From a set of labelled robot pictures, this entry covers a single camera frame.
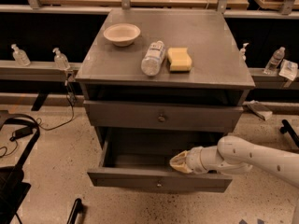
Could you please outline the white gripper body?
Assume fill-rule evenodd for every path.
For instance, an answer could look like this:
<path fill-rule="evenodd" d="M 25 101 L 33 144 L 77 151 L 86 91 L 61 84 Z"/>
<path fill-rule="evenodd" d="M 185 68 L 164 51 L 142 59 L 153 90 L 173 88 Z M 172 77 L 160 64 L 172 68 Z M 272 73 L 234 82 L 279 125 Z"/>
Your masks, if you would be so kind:
<path fill-rule="evenodd" d="M 202 147 L 194 147 L 188 151 L 186 164 L 191 174 L 202 175 L 207 173 L 207 169 L 201 162 Z"/>

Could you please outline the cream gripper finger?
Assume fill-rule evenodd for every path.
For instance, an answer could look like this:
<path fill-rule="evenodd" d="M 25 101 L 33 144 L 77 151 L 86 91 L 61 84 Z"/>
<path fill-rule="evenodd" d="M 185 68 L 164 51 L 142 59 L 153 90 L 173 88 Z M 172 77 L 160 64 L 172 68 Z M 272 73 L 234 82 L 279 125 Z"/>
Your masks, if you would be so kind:
<path fill-rule="evenodd" d="M 192 172 L 192 169 L 190 169 L 186 164 L 182 164 L 182 165 L 172 164 L 171 167 L 183 174 L 190 174 Z"/>
<path fill-rule="evenodd" d="M 187 157 L 188 151 L 184 150 L 177 154 L 175 157 L 173 157 L 170 160 L 170 165 L 171 166 L 182 166 L 186 164 L 186 157 Z"/>

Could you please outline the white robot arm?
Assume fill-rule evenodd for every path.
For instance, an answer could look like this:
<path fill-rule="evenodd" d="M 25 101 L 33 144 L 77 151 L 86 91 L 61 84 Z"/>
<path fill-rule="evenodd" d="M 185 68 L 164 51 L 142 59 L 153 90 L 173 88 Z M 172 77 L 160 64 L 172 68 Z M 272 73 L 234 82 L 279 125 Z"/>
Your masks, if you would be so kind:
<path fill-rule="evenodd" d="M 186 175 L 217 171 L 243 175 L 253 166 L 299 187 L 299 154 L 253 144 L 240 137 L 223 136 L 215 146 L 193 147 L 170 159 L 169 165 Z"/>

